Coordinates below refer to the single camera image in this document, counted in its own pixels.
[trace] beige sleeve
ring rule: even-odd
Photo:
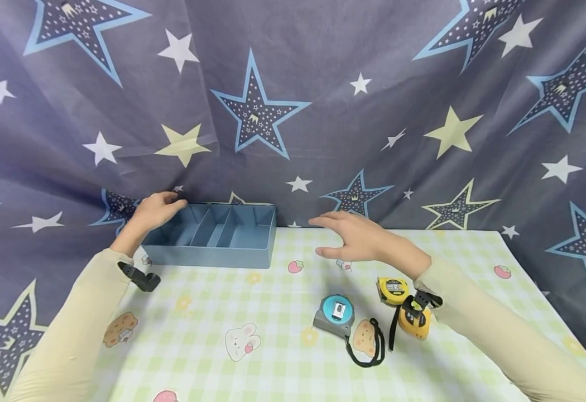
[[[414,285],[442,297],[438,321],[474,343],[531,401],[586,402],[586,369],[459,267],[434,259]]]
[[[132,259],[110,249],[91,259],[68,299],[27,360],[10,402],[79,402],[85,399],[103,335],[128,289],[117,262]]]

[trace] black strap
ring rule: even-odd
[[[385,360],[385,335],[382,334],[380,330],[380,326],[378,325],[378,320],[372,318],[369,320],[370,323],[373,325],[374,336],[375,336],[375,353],[373,355],[373,359],[369,362],[360,361],[353,355],[353,350],[351,349],[351,344],[349,344],[349,337],[345,336],[345,341],[347,342],[347,352],[349,356],[351,356],[351,360],[353,363],[359,365],[360,367],[373,367],[377,366]]]
[[[389,329],[389,350],[393,352],[393,342],[396,339],[396,327],[398,326],[398,317],[400,316],[400,308],[402,306],[396,306],[396,312],[393,314],[393,320],[391,320],[391,328]]]

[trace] table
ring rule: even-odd
[[[586,351],[499,233],[394,232],[459,264],[586,366]],[[174,395],[182,402],[526,400],[473,344],[435,320],[424,341],[398,329],[395,349],[380,366],[352,363],[342,339],[311,326],[320,301],[347,296],[354,325],[375,317],[387,338],[394,309],[380,302],[375,280],[402,275],[380,262],[345,269],[314,253],[318,245],[341,244],[327,229],[279,228],[268,270],[150,268],[138,250],[136,266],[162,282],[153,293],[129,288],[115,315],[124,314],[118,322],[128,328],[104,344],[89,400],[149,402],[158,394],[157,402],[173,402]]]

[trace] storage tray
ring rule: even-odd
[[[154,264],[237,268],[271,266],[272,205],[188,204],[142,243]]]

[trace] finger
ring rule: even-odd
[[[168,204],[167,207],[171,208],[172,210],[175,211],[175,213],[179,210],[182,210],[184,208],[186,208],[186,205],[188,205],[187,200],[185,199],[180,199],[180,200],[176,200],[174,203],[172,204]]]
[[[179,196],[178,194],[176,194],[176,192],[172,191],[163,191],[157,194],[161,197],[161,199],[164,200],[166,204],[170,204],[177,198],[177,196]]]
[[[323,213],[320,216],[340,220],[340,219],[348,219],[348,217],[351,216],[351,213],[348,213],[345,211],[331,211],[331,212]]]
[[[332,248],[332,247],[318,247],[315,249],[315,253],[320,257],[324,257],[330,260],[341,260],[344,248]]]
[[[318,216],[317,218],[310,219],[309,224],[312,224],[316,227],[331,229],[334,231],[337,229],[337,220],[331,219],[330,217],[326,216]]]

